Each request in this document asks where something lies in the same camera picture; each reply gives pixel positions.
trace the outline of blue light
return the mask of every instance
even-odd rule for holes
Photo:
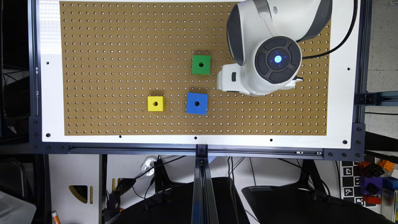
[[[280,63],[282,61],[282,57],[280,55],[275,56],[274,58],[276,63]]]

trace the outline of blue cube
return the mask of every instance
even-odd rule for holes
[[[188,93],[187,113],[206,115],[209,96],[201,93]]]
[[[393,177],[383,178],[383,187],[390,189],[390,190],[397,190],[398,189],[398,179],[395,179]]]

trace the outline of pen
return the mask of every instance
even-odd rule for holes
[[[54,220],[55,224],[61,224],[60,219],[58,217],[58,214],[56,211],[54,211],[53,213],[51,213],[52,219]]]

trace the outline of pegboard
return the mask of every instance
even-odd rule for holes
[[[293,90],[253,97],[216,89],[234,63],[226,21],[235,2],[60,2],[65,135],[326,135],[328,56],[303,61]],[[329,48],[330,23],[299,43],[303,56]],[[210,55],[209,76],[192,56]],[[187,93],[209,95],[207,115],[185,112]],[[148,112],[148,96],[165,111]]]

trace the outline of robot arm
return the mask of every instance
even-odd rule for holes
[[[235,5],[227,38],[236,63],[223,66],[218,89],[264,96],[293,88],[302,80],[295,78],[302,60],[296,41],[318,35],[330,15],[331,0],[248,0]]]

